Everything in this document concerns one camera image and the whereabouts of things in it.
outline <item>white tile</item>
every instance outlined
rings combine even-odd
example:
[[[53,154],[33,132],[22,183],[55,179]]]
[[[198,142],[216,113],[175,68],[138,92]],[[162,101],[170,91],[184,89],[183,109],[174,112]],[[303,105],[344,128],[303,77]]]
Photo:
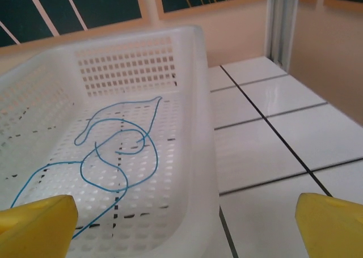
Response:
[[[236,87],[212,92],[210,97],[215,128],[261,117]]]
[[[221,197],[239,257],[309,258],[295,221],[301,193],[323,194],[309,175]]]
[[[334,197],[363,204],[363,161],[315,172],[315,175]]]
[[[291,75],[242,86],[266,116],[325,102]]]
[[[220,192],[303,172],[264,120],[214,132]]]
[[[234,86],[234,83],[219,66],[208,69],[208,82],[211,91]]]
[[[310,169],[363,156],[363,128],[330,105],[269,121]]]
[[[286,74],[285,71],[266,57],[225,64],[223,68],[226,69],[237,84]]]
[[[213,239],[202,258],[232,258],[232,252],[220,221],[218,222],[218,227],[213,235]]]

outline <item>wall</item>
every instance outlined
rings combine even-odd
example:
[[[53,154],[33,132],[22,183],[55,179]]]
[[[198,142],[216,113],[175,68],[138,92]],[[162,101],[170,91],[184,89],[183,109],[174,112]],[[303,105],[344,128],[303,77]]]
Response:
[[[363,14],[299,4],[290,73],[363,125]]]
[[[258,57],[264,54],[267,1],[166,21],[158,19],[154,0],[146,0],[145,2],[149,12],[150,24],[142,28],[142,30],[184,24],[202,26],[205,33],[209,66]],[[115,29],[112,28],[110,32],[103,30],[103,32],[115,33]],[[13,54],[10,57],[0,57],[0,73],[9,70],[39,51],[41,49],[31,49],[23,53]]]

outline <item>blue wire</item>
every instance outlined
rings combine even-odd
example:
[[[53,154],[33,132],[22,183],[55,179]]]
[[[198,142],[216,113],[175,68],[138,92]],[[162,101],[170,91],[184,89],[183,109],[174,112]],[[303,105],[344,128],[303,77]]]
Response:
[[[119,105],[119,104],[130,104],[130,103],[149,103],[149,102],[152,102],[152,101],[154,101],[155,99],[158,99],[158,101],[157,101],[157,105],[156,105],[156,107],[155,107],[155,111],[154,111],[154,115],[153,115],[153,118],[152,118],[152,120],[151,120],[151,123],[150,123],[150,127],[149,127],[149,130],[146,132],[142,127],[140,127],[139,125],[137,125],[137,124],[135,124],[135,123],[133,123],[133,122],[131,122],[131,121],[128,121],[128,120],[125,120],[125,119],[116,119],[116,118],[109,118],[109,119],[102,119],[102,120],[99,120],[99,121],[97,121],[97,122],[95,122],[95,123],[93,123],[91,126],[90,126],[90,128],[87,130],[87,128],[88,128],[88,126],[90,125],[90,122],[91,122],[91,120],[98,114],[98,113],[100,113],[101,111],[103,111],[103,110],[105,110],[105,109],[107,109],[107,108],[111,108],[111,107],[114,107],[114,106],[116,106],[116,105]],[[104,122],[104,121],[121,121],[121,122],[126,122],[126,123],[128,123],[128,124],[131,124],[131,125],[133,125],[133,126],[135,126],[135,127],[137,127],[137,128],[139,128],[140,130],[138,130],[138,129],[126,129],[126,130],[119,130],[119,131],[117,131],[116,133],[114,133],[113,135],[111,135],[110,137],[108,137],[105,141],[103,141],[100,145],[97,145],[96,144],[96,142],[95,142],[95,148],[91,151],[91,152],[89,152],[84,158],[83,158],[83,160],[82,161],[69,161],[69,162],[67,162],[67,161],[65,161],[65,162],[57,162],[57,163],[48,163],[47,165],[45,165],[45,166],[43,166],[43,167],[41,167],[41,168],[39,168],[38,170],[36,170],[30,177],[29,177],[29,179],[27,180],[27,182],[24,184],[24,186],[21,188],[21,190],[19,191],[19,193],[16,195],[16,197],[15,197],[15,199],[14,199],[14,201],[12,202],[12,204],[11,204],[11,208],[13,208],[14,207],[14,205],[15,205],[15,203],[17,202],[17,200],[18,200],[18,198],[20,197],[20,195],[23,193],[23,191],[25,190],[25,188],[28,186],[28,184],[30,183],[30,181],[33,179],[33,177],[38,173],[38,172],[40,172],[41,170],[43,170],[43,169],[45,169],[45,168],[47,168],[47,167],[53,167],[53,166],[56,166],[56,165],[58,165],[58,164],[74,164],[74,163],[78,163],[78,164],[80,164],[80,166],[79,166],[79,172],[80,172],[80,174],[81,174],[81,178],[85,181],[85,182],[87,182],[87,183],[89,183],[89,184],[91,184],[91,185],[93,185],[93,186],[95,186],[95,187],[97,187],[97,188],[99,188],[99,189],[102,189],[102,190],[104,190],[104,191],[106,191],[106,192],[122,192],[122,191],[124,191],[124,193],[121,195],[121,197],[119,197],[111,206],[109,206],[108,208],[106,208],[106,210],[105,211],[103,211],[101,214],[99,214],[96,218],[94,218],[91,222],[89,222],[87,225],[85,225],[81,230],[79,230],[75,235],[73,235],[73,237],[72,237],[72,239],[74,239],[74,238],[76,238],[79,234],[81,234],[83,231],[85,231],[85,229],[87,229],[89,226],[91,226],[95,221],[97,221],[100,217],[102,217],[103,215],[105,215],[105,213],[106,212],[108,212],[111,208],[113,208],[125,195],[126,195],[126,192],[128,191],[128,189],[129,188],[131,188],[131,187],[135,187],[136,185],[140,185],[141,183],[143,183],[143,182],[145,182],[145,181],[147,181],[149,178],[151,178],[154,174],[155,174],[155,172],[157,171],[157,169],[158,169],[158,165],[159,165],[159,157],[158,157],[158,152],[157,152],[157,148],[156,148],[156,146],[155,146],[155,143],[154,143],[154,141],[151,139],[151,137],[149,136],[149,133],[150,133],[150,131],[151,131],[151,129],[152,129],[152,127],[153,127],[153,123],[154,123],[154,120],[155,120],[155,117],[156,117],[156,114],[157,114],[157,110],[158,110],[158,107],[159,107],[159,103],[160,103],[160,101],[161,101],[161,99],[162,99],[162,97],[161,96],[157,96],[156,98],[153,98],[153,99],[151,99],[151,100],[144,100],[144,101],[124,101],[124,102],[120,102],[120,103],[115,103],[115,104],[112,104],[112,105],[109,105],[109,106],[107,106],[107,107],[105,107],[105,108],[102,108],[102,109],[100,109],[100,110],[98,110],[93,116],[92,116],[92,118],[90,118],[89,119],[89,121],[88,121],[88,123],[87,123],[87,125],[86,125],[86,127],[85,127],[85,129],[74,139],[74,144],[76,145],[76,146],[80,146],[80,145],[82,145],[85,141],[86,141],[86,139],[88,138],[88,135],[90,134],[90,131],[91,131],[91,129],[95,126],[95,125],[97,125],[98,123],[100,123],[100,122]],[[80,142],[80,143],[77,143],[77,139],[83,134],[83,133],[85,133],[87,131],[87,133],[86,133],[86,136],[85,136],[85,138],[84,138],[84,140],[82,141],[82,142]],[[100,147],[102,147],[105,143],[107,143],[108,141],[110,141],[114,136],[116,136],[117,134],[119,134],[119,133],[122,133],[122,132],[139,132],[140,133],[140,135],[142,136],[142,138],[141,139],[139,139],[138,141],[137,141],[137,143],[139,143],[140,141],[142,141],[143,140],[143,144],[142,144],[142,147],[138,150],[138,151],[136,151],[136,152],[133,152],[133,153],[127,153],[127,152],[120,152],[120,151],[115,151],[115,153],[117,153],[117,154],[120,154],[120,155],[135,155],[135,154],[138,154],[138,153],[140,153],[143,149],[144,149],[144,147],[145,147],[145,138],[147,137],[149,140],[150,140],[150,143],[151,143],[151,145],[153,146],[153,148],[154,148],[154,152],[155,152],[155,157],[156,157],[156,162],[155,162],[155,168],[154,168],[154,170],[152,171],[152,173],[148,176],[148,177],[146,177],[146,178],[144,178],[143,180],[141,180],[141,181],[139,181],[139,182],[137,182],[137,183],[134,183],[134,184],[132,184],[132,185],[129,185],[129,180],[128,180],[128,178],[127,178],[127,176],[126,176],[126,174],[125,174],[125,172],[122,170],[122,168],[120,168],[119,166],[116,166],[116,165],[114,165],[114,164],[112,164],[112,163],[109,163],[109,162],[107,162],[106,160],[104,160],[101,156],[100,156],[100,154],[99,154],[99,151],[98,151],[98,149],[100,148]],[[109,166],[111,166],[111,167],[114,167],[114,168],[116,168],[117,170],[119,170],[121,173],[122,173],[122,175],[124,176],[124,178],[125,178],[125,181],[126,181],[126,187],[124,187],[124,188],[121,188],[121,189],[117,189],[117,190],[111,190],[111,189],[107,189],[107,188],[104,188],[104,187],[102,187],[102,186],[100,186],[100,185],[97,185],[97,184],[95,184],[95,183],[92,183],[91,181],[88,181],[85,177],[84,177],[84,175],[83,175],[83,171],[82,171],[82,167],[83,167],[83,164],[84,164],[84,162],[85,162],[85,160],[93,153],[93,152],[96,152],[96,154],[97,154],[97,156],[98,156],[98,158],[103,162],[103,163],[105,163],[105,164],[107,164],[107,165],[109,165]]]
[[[102,109],[100,109],[99,111],[97,111],[90,119],[89,119],[89,121],[88,121],[88,123],[87,123],[87,125],[86,125],[86,127],[85,127],[85,129],[74,139],[74,144],[76,145],[76,146],[80,146],[81,144],[83,144],[85,141],[86,141],[86,139],[87,139],[87,136],[86,136],[86,138],[81,142],[81,143],[77,143],[77,139],[83,134],[83,133],[85,133],[85,131],[87,130],[87,128],[88,128],[88,126],[90,125],[90,122],[91,122],[91,120],[93,119],[93,118],[95,118],[95,116],[98,114],[98,113],[100,113],[101,111],[103,111],[103,110],[105,110],[105,109],[108,109],[108,108],[111,108],[111,107],[114,107],[114,106],[117,106],[117,105],[120,105],[120,104],[135,104],[135,103],[149,103],[149,102],[152,102],[152,101],[154,101],[155,99],[158,99],[158,104],[157,104],[157,107],[156,107],[156,109],[155,109],[155,113],[156,113],[156,110],[158,109],[158,106],[159,106],[159,102],[160,102],[160,100],[162,99],[162,97],[161,96],[157,96],[156,98],[153,98],[153,99],[150,99],[150,100],[144,100],[144,101],[124,101],[124,102],[119,102],[119,103],[115,103],[115,104],[112,104],[112,105],[109,105],[109,106],[107,106],[107,107],[104,107],[104,108],[102,108]]]
[[[30,178],[27,180],[27,182],[24,184],[23,188],[19,191],[19,193],[16,195],[15,200],[12,202],[10,208],[14,207],[14,204],[16,203],[16,201],[18,200],[18,198],[20,197],[20,195],[23,193],[24,189],[28,186],[29,182],[31,181],[31,179],[39,172],[42,171],[43,169],[46,169],[47,167],[51,167],[51,166],[55,166],[57,164],[73,164],[73,163],[81,163],[81,162],[77,162],[77,161],[72,161],[72,162],[57,162],[57,163],[48,163],[46,166],[43,166],[41,168],[39,168],[37,171],[35,171]]]

